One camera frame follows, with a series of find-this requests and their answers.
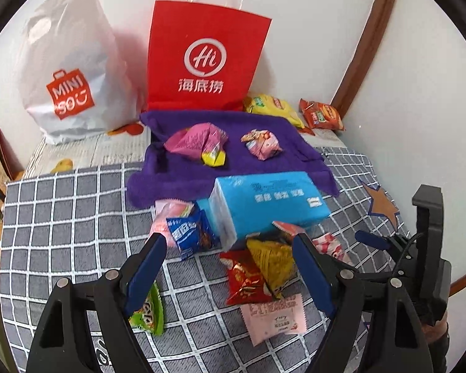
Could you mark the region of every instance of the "white plastic bag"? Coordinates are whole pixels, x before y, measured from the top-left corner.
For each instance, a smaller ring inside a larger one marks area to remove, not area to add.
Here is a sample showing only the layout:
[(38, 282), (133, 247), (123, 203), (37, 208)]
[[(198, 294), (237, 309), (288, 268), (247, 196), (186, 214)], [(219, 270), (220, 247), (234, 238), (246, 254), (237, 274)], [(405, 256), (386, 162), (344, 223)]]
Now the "white plastic bag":
[(23, 39), (19, 92), (47, 143), (84, 139), (138, 119), (137, 94), (98, 0), (46, 0)]

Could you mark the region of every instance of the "screw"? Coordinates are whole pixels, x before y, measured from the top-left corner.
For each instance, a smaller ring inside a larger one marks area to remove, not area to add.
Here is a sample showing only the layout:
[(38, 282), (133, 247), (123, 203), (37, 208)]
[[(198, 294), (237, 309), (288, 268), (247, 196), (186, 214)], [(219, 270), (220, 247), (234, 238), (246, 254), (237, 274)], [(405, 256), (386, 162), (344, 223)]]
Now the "screw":
[(354, 273), (351, 270), (343, 269), (340, 271), (340, 276), (343, 279), (352, 279), (354, 278)]
[(390, 284), (394, 287), (394, 288), (400, 288), (402, 286), (402, 282), (400, 281), (400, 279), (397, 279), (397, 278), (392, 278), (390, 279)]
[(108, 280), (117, 279), (118, 276), (119, 276), (119, 272), (116, 271), (115, 269), (111, 269), (110, 271), (108, 271), (108, 272), (105, 274), (105, 277), (106, 277)]
[(67, 284), (69, 283), (69, 279), (68, 278), (60, 278), (58, 281), (57, 281), (57, 286), (59, 288), (64, 288), (67, 286)]

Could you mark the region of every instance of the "gray checkered bed sheet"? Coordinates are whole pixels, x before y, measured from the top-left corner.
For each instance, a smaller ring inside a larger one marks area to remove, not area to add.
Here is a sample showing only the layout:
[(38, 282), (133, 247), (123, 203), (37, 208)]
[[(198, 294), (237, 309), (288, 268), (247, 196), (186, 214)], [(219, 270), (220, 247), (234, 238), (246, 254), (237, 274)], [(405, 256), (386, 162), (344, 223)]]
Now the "gray checkered bed sheet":
[[(369, 159), (349, 149), (318, 148), (326, 157), (340, 188), (340, 196), (324, 199), (331, 216), (311, 235), (333, 233), (354, 265), (366, 272), (390, 270), (388, 254), (357, 243), (357, 230), (390, 235), (385, 218), (367, 214), (370, 198), (360, 180), (378, 185)], [(79, 283), (98, 279), (120, 267), (144, 245), (154, 209), (135, 209), (125, 196), (128, 177), (140, 164), (127, 163), (42, 175), (11, 183), (4, 210), (0, 259), (0, 301), (3, 321), (15, 361), (25, 371), (41, 312), (61, 277)], [(400, 233), (409, 235), (399, 216)], [(226, 373), (279, 371), (302, 373), (316, 352), (328, 326), (304, 283), (297, 276), (285, 295), (301, 293), (308, 331), (278, 335), (253, 347), (238, 306), (225, 306), (226, 270), (220, 250), (180, 261), (169, 250), (157, 282), (165, 310), (165, 331), (153, 337), (135, 330), (143, 353), (155, 373)], [(366, 341), (366, 321), (356, 337), (351, 358)], [(113, 371), (95, 312), (88, 312), (96, 355), (103, 371)]]

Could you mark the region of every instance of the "wrapped candy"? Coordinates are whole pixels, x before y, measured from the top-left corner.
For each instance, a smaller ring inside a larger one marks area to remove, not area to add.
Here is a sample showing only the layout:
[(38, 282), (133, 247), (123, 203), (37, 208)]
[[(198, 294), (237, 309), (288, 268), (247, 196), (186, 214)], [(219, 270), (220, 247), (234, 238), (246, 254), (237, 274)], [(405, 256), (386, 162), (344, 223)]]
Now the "wrapped candy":
[(315, 238), (313, 239), (313, 244), (320, 254), (328, 254), (346, 264), (352, 265), (349, 255), (344, 252), (342, 244), (333, 236), (333, 234), (326, 233), (319, 238)]
[(197, 123), (176, 132), (164, 143), (164, 147), (170, 153), (201, 159), (209, 167), (219, 167), (226, 161), (223, 146), (227, 140), (226, 132), (212, 123)]
[(273, 300), (266, 280), (248, 250), (220, 253), (221, 263), (226, 265), (230, 296), (229, 306), (247, 303), (266, 303)]
[(259, 160), (265, 161), (283, 150), (276, 136), (269, 130), (254, 129), (241, 138), (248, 150)]

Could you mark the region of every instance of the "blue gripper pad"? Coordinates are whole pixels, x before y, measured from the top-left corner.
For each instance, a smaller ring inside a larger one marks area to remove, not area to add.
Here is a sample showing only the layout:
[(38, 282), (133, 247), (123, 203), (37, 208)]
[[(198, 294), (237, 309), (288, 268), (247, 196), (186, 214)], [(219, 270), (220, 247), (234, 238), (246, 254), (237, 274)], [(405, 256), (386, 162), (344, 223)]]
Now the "blue gripper pad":
[(155, 244), (128, 284), (127, 300), (124, 307), (126, 317), (132, 316), (135, 311), (141, 309), (150, 291), (150, 287), (166, 258), (166, 252), (166, 239), (162, 234), (159, 234)]
[(385, 239), (374, 234), (368, 233), (367, 231), (359, 230), (355, 234), (355, 239), (360, 243), (372, 246), (377, 250), (386, 251), (390, 248), (390, 244)]
[(335, 306), (331, 299), (331, 287), (314, 261), (311, 252), (299, 236), (294, 238), (292, 252), (295, 264), (302, 275), (302, 279), (304, 279), (316, 308), (332, 318), (335, 313)]

